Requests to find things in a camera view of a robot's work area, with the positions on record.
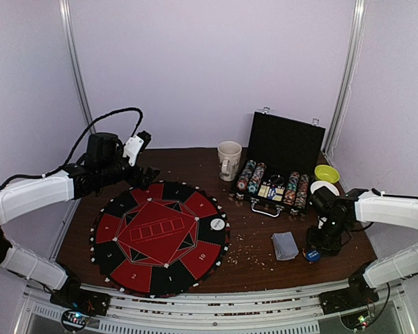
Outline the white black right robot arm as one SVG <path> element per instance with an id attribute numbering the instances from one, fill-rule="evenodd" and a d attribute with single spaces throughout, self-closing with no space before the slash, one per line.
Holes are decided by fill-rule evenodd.
<path id="1" fill-rule="evenodd" d="M 418 196 L 386 194 L 375 189 L 352 189 L 338 196 L 321 186 L 312 193 L 310 203 L 321 226 L 307 230 L 306 244 L 322 256 L 338 255 L 342 234 L 351 233 L 357 222 L 418 230 Z M 366 265 L 357 275 L 358 281 L 344 290 L 343 301 L 355 308 L 369 297 L 370 289 L 415 274 L 418 274 L 418 244 Z"/>

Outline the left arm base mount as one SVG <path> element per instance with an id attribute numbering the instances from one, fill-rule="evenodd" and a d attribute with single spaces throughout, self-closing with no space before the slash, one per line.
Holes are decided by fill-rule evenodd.
<path id="1" fill-rule="evenodd" d="M 105 316 L 111 301 L 109 294 L 81 288 L 81 282 L 76 278 L 68 278 L 60 289 L 54 289 L 50 294 L 50 303 L 90 316 Z"/>

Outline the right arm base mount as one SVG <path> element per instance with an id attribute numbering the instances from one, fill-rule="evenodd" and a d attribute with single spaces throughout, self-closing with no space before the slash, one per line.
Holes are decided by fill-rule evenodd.
<path id="1" fill-rule="evenodd" d="M 344 289 L 323 292 L 319 295 L 319 299 L 323 313 L 329 315 L 364 307 L 368 301 L 379 301 L 379 296 L 375 289 L 351 285 Z"/>

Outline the white dealer button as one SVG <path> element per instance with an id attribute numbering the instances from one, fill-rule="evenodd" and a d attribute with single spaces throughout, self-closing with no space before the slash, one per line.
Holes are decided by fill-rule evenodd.
<path id="1" fill-rule="evenodd" d="M 226 227 L 226 221 L 222 218 L 214 218 L 210 222 L 210 229 L 214 231 L 221 231 Z"/>

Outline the blue small blind button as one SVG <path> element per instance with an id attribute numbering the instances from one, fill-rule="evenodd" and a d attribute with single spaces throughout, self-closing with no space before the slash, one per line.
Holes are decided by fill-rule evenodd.
<path id="1" fill-rule="evenodd" d="M 314 264 L 320 259 L 320 253 L 315 248 L 303 248 L 302 255 L 309 264 Z"/>

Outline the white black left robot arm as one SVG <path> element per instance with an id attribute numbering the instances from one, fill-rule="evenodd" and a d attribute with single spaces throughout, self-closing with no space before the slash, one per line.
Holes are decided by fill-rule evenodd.
<path id="1" fill-rule="evenodd" d="M 158 176 L 156 169 L 137 165 L 138 155 L 150 143 L 142 131 L 121 143 L 115 134 L 100 132 L 88 140 L 87 151 L 75 164 L 66 164 L 53 174 L 19 177 L 0 186 L 0 267 L 34 280 L 53 290 L 72 309 L 86 303 L 86 293 L 70 282 L 60 264 L 7 239 L 3 225 L 11 220 L 59 202 L 79 200 L 121 181 L 146 189 Z"/>

